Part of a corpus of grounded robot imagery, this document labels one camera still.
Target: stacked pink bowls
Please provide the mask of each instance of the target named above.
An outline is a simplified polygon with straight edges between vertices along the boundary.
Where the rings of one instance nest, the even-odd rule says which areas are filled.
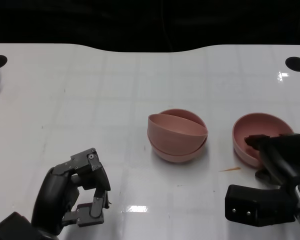
[[[148,117],[148,139],[161,158],[182,163],[198,157],[208,137],[207,127],[193,112],[169,109]]]

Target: white table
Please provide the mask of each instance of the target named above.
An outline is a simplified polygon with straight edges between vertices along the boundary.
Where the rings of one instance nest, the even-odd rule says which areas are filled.
[[[102,225],[65,227],[61,240],[300,240],[298,222],[229,222],[228,185],[265,188],[234,156],[232,127],[264,112],[300,133],[300,46],[219,45],[177,53],[118,53],[71,44],[0,44],[0,221],[31,220],[49,168],[95,147],[112,190]],[[187,109],[205,121],[205,154],[159,159],[147,117]],[[223,171],[234,167],[241,170]],[[92,200],[80,191],[77,204]]]

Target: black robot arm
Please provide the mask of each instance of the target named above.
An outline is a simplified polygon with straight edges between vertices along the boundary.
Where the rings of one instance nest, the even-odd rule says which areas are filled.
[[[80,204],[72,211],[79,196],[78,187],[95,189],[95,193],[91,203]],[[110,190],[107,174],[94,148],[73,155],[71,160],[51,168],[45,176],[34,204],[31,225],[15,212],[0,223],[0,240],[16,239],[15,234],[8,238],[9,234],[4,233],[8,230],[12,233],[11,228],[21,223],[20,229],[32,228],[34,233],[33,238],[17,237],[24,240],[55,239],[63,227],[72,224],[79,227],[102,224],[103,208],[109,208]]]

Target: pink bowl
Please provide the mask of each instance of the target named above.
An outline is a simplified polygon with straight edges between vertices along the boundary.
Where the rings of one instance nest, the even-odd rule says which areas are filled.
[[[207,138],[207,129],[183,117],[152,114],[148,117],[148,137],[152,144],[168,155],[193,153]]]
[[[293,134],[292,128],[280,118],[267,113],[250,113],[239,118],[232,129],[233,148],[238,157],[248,165],[261,168],[259,151],[248,146],[245,137],[264,134],[277,137],[280,134]]]
[[[173,115],[173,116],[177,116],[180,118],[188,119],[197,124],[200,124],[201,126],[204,126],[207,129],[207,126],[204,123],[204,121],[197,114],[195,114],[191,111],[188,111],[188,110],[174,108],[174,109],[168,109],[168,110],[162,111],[162,112],[160,112],[160,114]]]
[[[207,138],[204,140],[203,144],[194,152],[190,153],[190,154],[186,154],[186,155],[179,155],[179,156],[176,156],[176,155],[169,155],[169,154],[166,154],[162,151],[160,151],[159,149],[157,149],[153,143],[151,142],[151,140],[149,139],[149,142],[152,146],[152,149],[153,151],[162,159],[168,161],[168,162],[172,162],[172,163],[184,163],[184,162],[187,162],[187,161],[190,161],[198,156],[200,156],[203,151],[204,151],[204,148],[205,148],[205,144],[207,142]]]

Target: small debris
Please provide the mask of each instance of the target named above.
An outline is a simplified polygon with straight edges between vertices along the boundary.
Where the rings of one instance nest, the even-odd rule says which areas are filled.
[[[241,169],[241,167],[237,166],[237,167],[229,168],[229,169],[222,170],[222,171],[219,171],[219,172],[228,172],[228,171],[234,171],[234,170],[240,170],[240,169]]]

